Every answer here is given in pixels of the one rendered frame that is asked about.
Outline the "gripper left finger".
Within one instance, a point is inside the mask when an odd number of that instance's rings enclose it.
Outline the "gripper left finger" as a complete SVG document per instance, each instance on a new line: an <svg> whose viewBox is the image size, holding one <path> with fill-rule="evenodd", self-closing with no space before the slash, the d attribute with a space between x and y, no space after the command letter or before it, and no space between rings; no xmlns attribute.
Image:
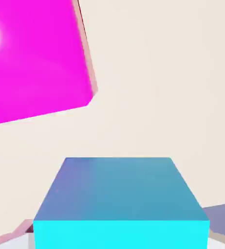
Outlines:
<svg viewBox="0 0 225 249"><path fill-rule="evenodd" d="M0 235L0 249L35 249L33 221L25 219L13 232Z"/></svg>

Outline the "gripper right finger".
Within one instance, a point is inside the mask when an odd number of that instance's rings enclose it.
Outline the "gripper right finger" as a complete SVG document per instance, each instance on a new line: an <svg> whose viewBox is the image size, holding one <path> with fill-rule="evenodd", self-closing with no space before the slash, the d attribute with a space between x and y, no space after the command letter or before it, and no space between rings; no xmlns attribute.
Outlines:
<svg viewBox="0 0 225 249"><path fill-rule="evenodd" d="M210 220L207 249L225 249L225 204L203 210Z"/></svg>

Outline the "small cyan cube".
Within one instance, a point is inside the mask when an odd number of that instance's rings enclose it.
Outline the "small cyan cube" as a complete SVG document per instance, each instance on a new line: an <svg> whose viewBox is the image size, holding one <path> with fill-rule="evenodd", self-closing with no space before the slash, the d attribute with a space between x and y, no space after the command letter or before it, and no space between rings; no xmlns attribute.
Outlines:
<svg viewBox="0 0 225 249"><path fill-rule="evenodd" d="M209 219L170 158L66 158L35 249L207 249Z"/></svg>

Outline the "large magenta box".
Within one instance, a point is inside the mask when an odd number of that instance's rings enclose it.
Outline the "large magenta box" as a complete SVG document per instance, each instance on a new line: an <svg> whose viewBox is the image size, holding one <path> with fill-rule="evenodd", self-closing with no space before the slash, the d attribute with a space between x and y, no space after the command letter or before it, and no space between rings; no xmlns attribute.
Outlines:
<svg viewBox="0 0 225 249"><path fill-rule="evenodd" d="M79 0L0 0L0 124L84 107L96 92Z"/></svg>

